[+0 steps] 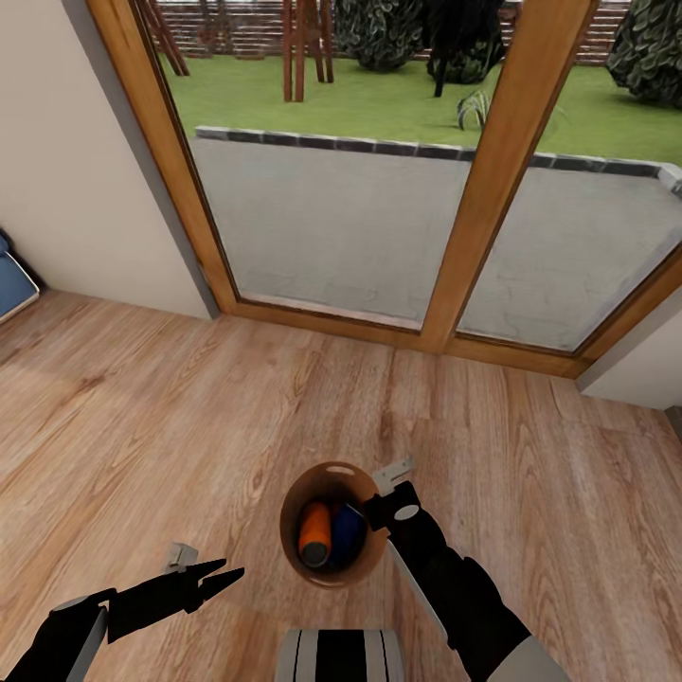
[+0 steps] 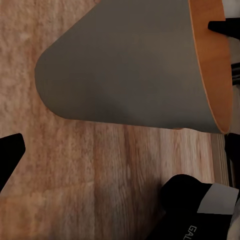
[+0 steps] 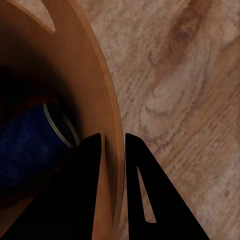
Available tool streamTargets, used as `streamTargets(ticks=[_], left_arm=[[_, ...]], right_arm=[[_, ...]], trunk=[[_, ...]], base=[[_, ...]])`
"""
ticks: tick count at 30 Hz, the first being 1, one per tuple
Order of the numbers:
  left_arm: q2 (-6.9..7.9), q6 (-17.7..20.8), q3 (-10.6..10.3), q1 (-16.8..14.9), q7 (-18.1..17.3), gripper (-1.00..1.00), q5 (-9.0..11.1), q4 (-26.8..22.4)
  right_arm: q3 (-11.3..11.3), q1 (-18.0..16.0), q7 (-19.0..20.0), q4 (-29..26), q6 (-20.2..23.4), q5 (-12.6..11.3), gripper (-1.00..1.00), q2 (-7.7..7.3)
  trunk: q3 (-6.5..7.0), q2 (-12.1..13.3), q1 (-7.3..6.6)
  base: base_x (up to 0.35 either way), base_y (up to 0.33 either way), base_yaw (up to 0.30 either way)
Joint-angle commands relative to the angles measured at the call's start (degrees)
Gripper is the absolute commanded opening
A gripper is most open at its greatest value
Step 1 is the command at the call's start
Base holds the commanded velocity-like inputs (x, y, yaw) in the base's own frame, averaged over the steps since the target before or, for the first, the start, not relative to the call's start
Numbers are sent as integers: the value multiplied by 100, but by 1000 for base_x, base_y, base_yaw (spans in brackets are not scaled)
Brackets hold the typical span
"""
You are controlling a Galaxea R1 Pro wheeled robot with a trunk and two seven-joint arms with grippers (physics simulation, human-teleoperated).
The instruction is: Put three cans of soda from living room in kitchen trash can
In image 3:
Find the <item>trash can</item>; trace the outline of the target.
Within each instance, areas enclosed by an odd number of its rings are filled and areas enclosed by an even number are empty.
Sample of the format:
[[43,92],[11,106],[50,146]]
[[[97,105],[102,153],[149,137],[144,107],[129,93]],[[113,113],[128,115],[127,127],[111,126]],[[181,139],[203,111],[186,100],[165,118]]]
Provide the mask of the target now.
[[[0,95],[8,108],[43,93],[59,94],[80,143],[101,134],[92,240],[116,240],[124,196],[125,148],[111,73],[78,2],[41,1],[55,31],[16,1],[0,0]],[[62,164],[0,202],[0,238]]]

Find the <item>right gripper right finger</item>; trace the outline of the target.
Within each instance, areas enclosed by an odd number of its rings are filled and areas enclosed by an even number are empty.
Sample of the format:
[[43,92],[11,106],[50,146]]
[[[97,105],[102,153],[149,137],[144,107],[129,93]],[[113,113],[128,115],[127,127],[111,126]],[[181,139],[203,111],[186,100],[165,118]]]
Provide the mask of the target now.
[[[210,240],[144,141],[125,134],[129,240]],[[139,168],[157,223],[145,220]]]

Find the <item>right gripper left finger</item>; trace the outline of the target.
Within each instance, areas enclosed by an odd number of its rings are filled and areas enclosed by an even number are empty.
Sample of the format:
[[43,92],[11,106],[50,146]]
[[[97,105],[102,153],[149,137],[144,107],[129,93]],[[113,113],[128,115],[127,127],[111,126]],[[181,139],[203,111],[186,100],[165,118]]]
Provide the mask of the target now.
[[0,240],[92,240],[101,153],[83,139]]

